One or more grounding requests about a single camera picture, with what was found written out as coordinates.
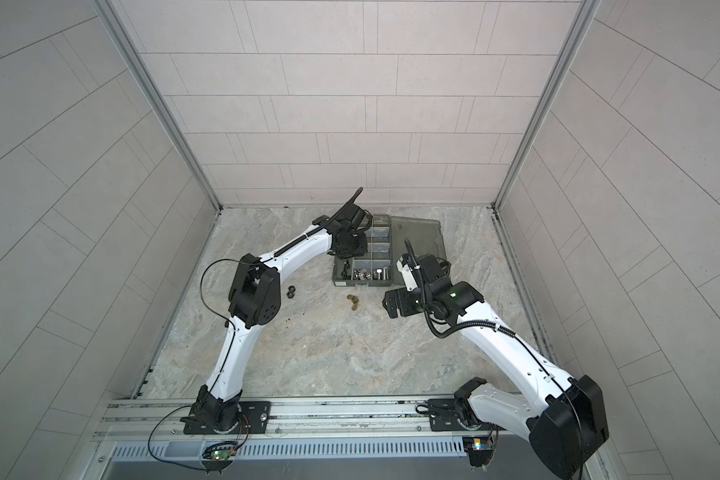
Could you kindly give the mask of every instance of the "marble floor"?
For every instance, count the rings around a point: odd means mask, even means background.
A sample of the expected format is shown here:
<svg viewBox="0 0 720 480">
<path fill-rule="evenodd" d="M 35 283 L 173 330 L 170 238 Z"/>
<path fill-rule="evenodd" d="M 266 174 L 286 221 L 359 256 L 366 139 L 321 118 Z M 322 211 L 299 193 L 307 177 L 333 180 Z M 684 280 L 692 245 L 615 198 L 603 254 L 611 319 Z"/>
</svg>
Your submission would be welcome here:
<svg viewBox="0 0 720 480">
<path fill-rule="evenodd" d="M 451 278 L 466 280 L 502 319 L 533 342 L 490 210 L 484 206 L 377 206 L 373 214 L 440 220 Z M 259 255 L 283 245 L 327 208 L 232 208 L 222 212 L 190 290 L 142 392 L 145 398 L 194 398 L 224 340 L 219 317 L 200 302 L 200 274 L 216 259 Z M 293 299 L 262 331 L 243 380 L 243 396 L 366 396 L 451 394 L 473 376 L 517 391 L 472 342 L 455 333 L 438 339 L 421 315 L 390 320 L 386 288 L 336 287 L 332 256 L 318 256 L 292 274 Z M 206 275 L 206 301 L 226 312 L 237 265 L 221 262 Z M 351 310 L 347 294 L 359 297 Z"/>
</svg>

